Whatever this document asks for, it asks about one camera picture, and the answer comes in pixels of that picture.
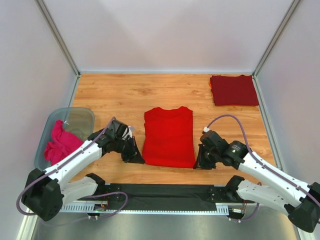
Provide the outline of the bright red t shirt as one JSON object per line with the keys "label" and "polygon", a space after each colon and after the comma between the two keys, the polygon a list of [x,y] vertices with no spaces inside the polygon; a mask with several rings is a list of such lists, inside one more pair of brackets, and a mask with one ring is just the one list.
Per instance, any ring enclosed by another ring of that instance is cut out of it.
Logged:
{"label": "bright red t shirt", "polygon": [[145,141],[142,157],[147,165],[193,168],[196,158],[193,139],[193,111],[152,108],[144,113]]}

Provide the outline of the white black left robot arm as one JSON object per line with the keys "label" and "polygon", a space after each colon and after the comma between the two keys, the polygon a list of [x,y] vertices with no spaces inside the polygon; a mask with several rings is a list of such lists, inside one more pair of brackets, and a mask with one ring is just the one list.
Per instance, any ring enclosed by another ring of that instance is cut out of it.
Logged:
{"label": "white black left robot arm", "polygon": [[144,164],[133,130],[132,126],[113,117],[105,128],[92,133],[60,162],[44,170],[32,170],[25,188],[17,197],[17,210],[25,216],[36,215],[47,222],[73,201],[109,196],[106,182],[94,173],[78,181],[71,180],[88,165],[111,152],[120,154],[125,163]]}

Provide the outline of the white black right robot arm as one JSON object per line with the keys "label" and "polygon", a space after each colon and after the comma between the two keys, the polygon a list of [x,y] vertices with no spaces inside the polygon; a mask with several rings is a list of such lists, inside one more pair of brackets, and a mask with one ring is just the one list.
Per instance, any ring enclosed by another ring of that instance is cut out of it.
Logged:
{"label": "white black right robot arm", "polygon": [[227,183],[229,192],[288,217],[297,228],[313,233],[320,222],[320,184],[308,184],[288,175],[248,150],[240,141],[228,143],[218,133],[207,130],[200,137],[195,168],[211,170],[217,163],[247,173],[262,182],[255,185],[240,176]]}

